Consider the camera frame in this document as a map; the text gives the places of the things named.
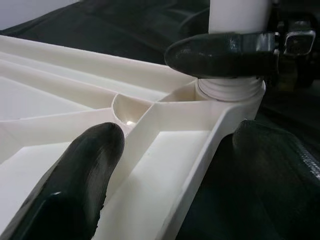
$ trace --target white plastic part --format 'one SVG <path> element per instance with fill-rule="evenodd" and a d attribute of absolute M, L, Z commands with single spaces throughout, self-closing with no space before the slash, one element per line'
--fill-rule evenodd
<path fill-rule="evenodd" d="M 209 34 L 263 31 L 270 15 L 271 0 L 210 0 Z M 242 101 L 259 91 L 262 80 L 250 78 L 199 79 L 199 94 L 220 101 Z"/>
<path fill-rule="evenodd" d="M 173 240 L 220 141 L 265 92 L 208 101 L 167 66 L 6 36 L 0 79 L 0 234 L 73 139 L 103 122 L 124 131 L 95 240 Z"/>

